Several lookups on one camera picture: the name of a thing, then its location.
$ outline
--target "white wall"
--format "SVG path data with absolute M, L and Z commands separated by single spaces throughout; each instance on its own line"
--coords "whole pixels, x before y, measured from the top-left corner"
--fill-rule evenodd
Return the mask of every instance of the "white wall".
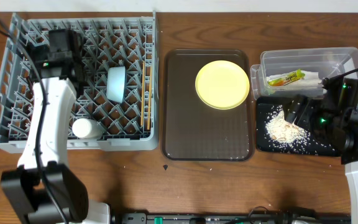
M 358 0 L 0 0 L 0 11 L 358 12 Z

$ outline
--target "wood surface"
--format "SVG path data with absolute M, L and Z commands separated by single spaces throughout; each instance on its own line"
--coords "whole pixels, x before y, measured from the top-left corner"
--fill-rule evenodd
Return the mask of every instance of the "wood surface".
M 141 16 L 142 13 L 20 13 L 24 19 Z M 0 13 L 9 22 L 11 13 Z M 164 58 L 173 49 L 239 49 L 249 65 L 265 50 L 357 47 L 358 14 L 158 13 L 160 28 L 160 120 Z M 6 38 L 0 35 L 0 66 Z M 14 169 L 20 154 L 0 150 L 0 176 Z M 90 198 L 117 212 L 247 213 L 262 205 L 313 208 L 319 213 L 349 213 L 344 166 L 339 158 L 255 151 L 247 162 L 175 162 L 153 151 L 68 153 L 70 169 Z M 0 188 L 0 223 L 18 219 Z

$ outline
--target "dish rack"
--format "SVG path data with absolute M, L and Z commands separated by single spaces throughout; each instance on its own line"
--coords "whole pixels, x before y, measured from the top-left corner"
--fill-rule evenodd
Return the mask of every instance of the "dish rack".
M 153 17 L 27 21 L 13 14 L 9 28 L 24 45 L 49 45 L 48 32 L 53 29 L 71 29 L 83 38 L 81 55 L 88 81 L 71 111 L 68 149 L 137 151 L 157 147 L 158 27 L 155 13 Z M 116 66 L 126 67 L 125 101 L 121 104 L 106 97 L 108 70 Z M 16 44 L 7 39 L 0 70 L 0 149 L 10 153 L 24 150 L 30 131 L 34 98 L 29 88 L 29 72 L 28 61 Z M 78 139 L 71 126 L 79 118 L 96 120 L 104 129 L 102 138 Z

